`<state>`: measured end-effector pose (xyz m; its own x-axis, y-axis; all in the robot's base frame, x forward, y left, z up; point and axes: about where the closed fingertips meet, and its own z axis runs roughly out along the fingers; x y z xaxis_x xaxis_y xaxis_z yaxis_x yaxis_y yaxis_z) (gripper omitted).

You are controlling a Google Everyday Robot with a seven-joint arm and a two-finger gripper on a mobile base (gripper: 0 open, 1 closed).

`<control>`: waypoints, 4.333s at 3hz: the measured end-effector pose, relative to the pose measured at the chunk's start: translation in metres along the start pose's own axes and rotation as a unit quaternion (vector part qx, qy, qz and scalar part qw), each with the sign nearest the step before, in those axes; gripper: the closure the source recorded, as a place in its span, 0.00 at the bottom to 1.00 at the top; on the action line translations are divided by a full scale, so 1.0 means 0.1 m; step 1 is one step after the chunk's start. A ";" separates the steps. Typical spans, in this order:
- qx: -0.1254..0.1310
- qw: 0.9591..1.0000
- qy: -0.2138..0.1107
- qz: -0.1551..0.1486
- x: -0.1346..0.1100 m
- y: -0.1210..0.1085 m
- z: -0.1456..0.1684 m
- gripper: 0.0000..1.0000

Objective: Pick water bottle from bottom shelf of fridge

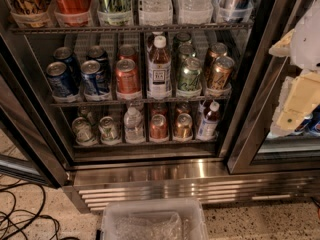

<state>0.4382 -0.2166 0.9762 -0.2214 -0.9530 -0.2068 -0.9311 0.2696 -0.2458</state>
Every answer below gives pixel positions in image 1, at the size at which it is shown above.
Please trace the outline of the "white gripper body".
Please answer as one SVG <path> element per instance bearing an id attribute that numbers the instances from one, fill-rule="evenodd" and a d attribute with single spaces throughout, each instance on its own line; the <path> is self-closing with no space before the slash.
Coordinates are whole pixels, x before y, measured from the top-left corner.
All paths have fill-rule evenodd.
<path id="1" fill-rule="evenodd" d="M 290 58 L 303 70 L 320 70 L 320 0 L 316 0 L 296 24 Z"/>

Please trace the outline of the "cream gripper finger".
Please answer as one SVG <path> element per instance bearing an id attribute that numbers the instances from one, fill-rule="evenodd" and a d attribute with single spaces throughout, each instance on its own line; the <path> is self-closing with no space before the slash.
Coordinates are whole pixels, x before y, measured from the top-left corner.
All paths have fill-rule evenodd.
<path id="1" fill-rule="evenodd" d="M 320 74 L 309 72 L 292 80 L 287 98 L 275 121 L 281 130 L 294 131 L 320 104 Z"/>
<path id="2" fill-rule="evenodd" d="M 294 30 L 291 29 L 278 42 L 271 46 L 269 54 L 276 57 L 287 57 L 290 55 L 290 43 Z"/>

